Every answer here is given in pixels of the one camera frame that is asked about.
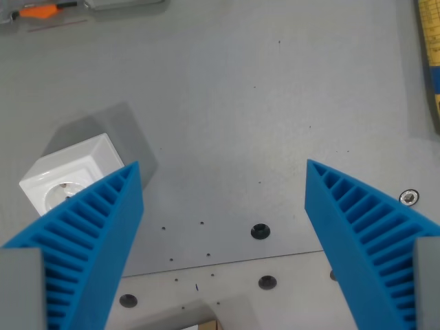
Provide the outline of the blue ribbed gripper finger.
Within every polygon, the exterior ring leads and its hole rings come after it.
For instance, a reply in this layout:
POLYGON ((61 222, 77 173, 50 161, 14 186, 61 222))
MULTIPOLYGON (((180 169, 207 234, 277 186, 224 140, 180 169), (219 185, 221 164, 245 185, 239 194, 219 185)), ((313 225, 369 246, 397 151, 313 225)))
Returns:
POLYGON ((413 248, 439 225, 312 159, 305 210, 358 329, 416 329, 413 248))
POLYGON ((133 162, 4 244, 41 252, 48 329, 104 329, 143 212, 140 167, 133 162))

